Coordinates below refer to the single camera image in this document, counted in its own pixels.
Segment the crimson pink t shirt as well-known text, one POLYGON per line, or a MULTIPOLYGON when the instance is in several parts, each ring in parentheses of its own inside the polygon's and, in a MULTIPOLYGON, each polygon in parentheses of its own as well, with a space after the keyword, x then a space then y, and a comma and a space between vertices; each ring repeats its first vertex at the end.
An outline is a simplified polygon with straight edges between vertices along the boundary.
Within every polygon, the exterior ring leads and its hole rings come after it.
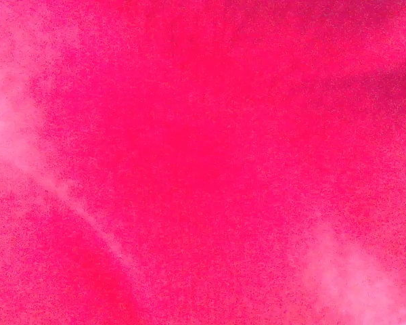
POLYGON ((406 324, 406 1, 0 1, 0 324, 406 324))

